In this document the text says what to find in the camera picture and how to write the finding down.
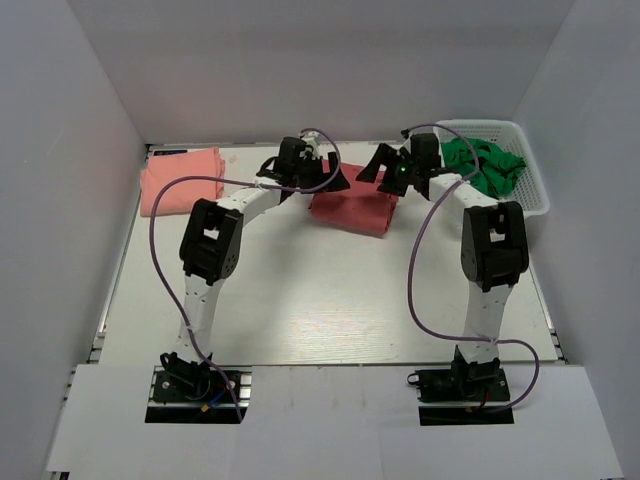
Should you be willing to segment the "red t-shirt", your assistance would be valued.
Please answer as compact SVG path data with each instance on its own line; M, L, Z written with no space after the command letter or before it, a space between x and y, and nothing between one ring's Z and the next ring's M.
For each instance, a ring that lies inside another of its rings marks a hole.
M362 166L343 163L342 173L350 184L348 190L317 193L309 210L312 217L332 227L353 233L383 237L389 230L398 197L377 190L382 174L374 183L359 182Z

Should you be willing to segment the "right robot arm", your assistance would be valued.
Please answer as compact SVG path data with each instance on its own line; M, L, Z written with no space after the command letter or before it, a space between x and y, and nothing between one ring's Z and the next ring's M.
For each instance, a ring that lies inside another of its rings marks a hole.
M485 368L497 365L499 335L508 297L529 266L524 213L477 189L486 148L460 136L440 143L434 133L405 135L401 147L378 145L357 175L380 192L398 197L414 189L461 224L460 262L469 282L466 320L455 337L453 390L472 399L488 385Z

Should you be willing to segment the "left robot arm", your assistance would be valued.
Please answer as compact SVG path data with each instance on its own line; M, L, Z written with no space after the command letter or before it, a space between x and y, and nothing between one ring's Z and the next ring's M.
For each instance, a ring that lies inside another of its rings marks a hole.
M200 364L212 361L212 327L220 291L239 263L243 228L294 193L339 192L350 188L341 171L341 157L333 149L319 151L318 130L287 136L278 154L265 161L254 180L219 200L198 200L191 211L179 250L183 262L185 296L182 324L172 355L194 363L177 376L177 387L199 399L211 387L211 374Z

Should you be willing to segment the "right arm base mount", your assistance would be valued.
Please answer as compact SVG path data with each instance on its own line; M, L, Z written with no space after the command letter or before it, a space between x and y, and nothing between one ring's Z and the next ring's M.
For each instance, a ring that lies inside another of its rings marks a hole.
M500 360L468 363L460 355L448 368L416 370L407 383L418 394L422 427L514 423L506 374Z

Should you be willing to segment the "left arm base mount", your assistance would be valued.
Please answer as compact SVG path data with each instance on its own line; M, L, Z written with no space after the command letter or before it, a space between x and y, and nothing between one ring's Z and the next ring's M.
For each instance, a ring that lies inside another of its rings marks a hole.
M174 425L238 425L247 412L252 372L217 371L175 353L160 356L149 390L145 422Z

